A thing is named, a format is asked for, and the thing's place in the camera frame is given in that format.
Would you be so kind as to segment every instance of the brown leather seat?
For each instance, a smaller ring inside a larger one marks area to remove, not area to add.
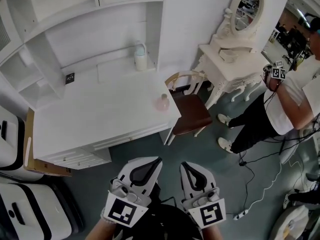
[[[181,114],[172,129],[174,135],[186,134],[212,123],[211,116],[198,95],[183,95],[173,99]]]

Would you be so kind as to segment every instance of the white shoe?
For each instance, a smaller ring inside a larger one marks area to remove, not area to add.
[[[229,153],[231,154],[234,154],[232,151],[231,151],[231,141],[228,141],[226,140],[225,138],[218,138],[218,144],[219,146],[224,149],[225,151],[228,151]]]
[[[284,198],[284,201],[283,201],[283,209],[284,210],[287,209],[287,206],[290,203],[289,196],[290,196],[290,194],[286,194],[285,195],[285,198]]]
[[[224,114],[218,114],[216,116],[216,118],[223,124],[229,126],[229,122],[232,120],[232,118],[230,118],[229,116],[227,115],[224,115]]]

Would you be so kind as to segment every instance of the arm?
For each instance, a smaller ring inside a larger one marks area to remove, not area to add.
[[[202,230],[203,240],[223,240],[219,228],[216,225],[210,226]]]
[[[116,224],[100,219],[85,240],[111,240],[116,230]]]
[[[290,97],[286,87],[282,84],[279,85],[276,93],[279,97],[285,114],[296,130],[302,129],[312,121],[314,114],[309,101],[306,98],[302,101],[301,105],[298,106],[297,103]]]

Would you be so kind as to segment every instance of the power strip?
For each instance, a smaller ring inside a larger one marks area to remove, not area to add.
[[[238,215],[234,216],[233,219],[235,221],[241,219],[243,216],[247,215],[249,213],[249,210],[244,210],[242,212],[240,212]]]

